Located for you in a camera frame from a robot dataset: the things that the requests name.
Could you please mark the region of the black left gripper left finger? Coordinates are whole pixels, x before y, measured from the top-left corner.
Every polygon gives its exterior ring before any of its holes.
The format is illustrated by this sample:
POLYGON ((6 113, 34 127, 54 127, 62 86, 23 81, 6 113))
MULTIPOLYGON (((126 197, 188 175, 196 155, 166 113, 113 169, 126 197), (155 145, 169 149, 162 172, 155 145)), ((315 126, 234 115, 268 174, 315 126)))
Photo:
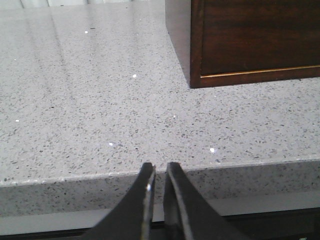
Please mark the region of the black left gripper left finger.
POLYGON ((126 195, 82 240, 148 240, 151 234, 156 168, 143 163, 126 195))

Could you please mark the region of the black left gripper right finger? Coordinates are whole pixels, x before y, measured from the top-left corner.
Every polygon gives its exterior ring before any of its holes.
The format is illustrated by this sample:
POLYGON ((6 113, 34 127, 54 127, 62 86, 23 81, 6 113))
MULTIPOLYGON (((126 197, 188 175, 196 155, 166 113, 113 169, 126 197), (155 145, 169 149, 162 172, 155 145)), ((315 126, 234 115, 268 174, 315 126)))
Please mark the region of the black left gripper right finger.
POLYGON ((177 162, 167 164, 163 196, 169 240, 248 240, 202 197, 177 162))

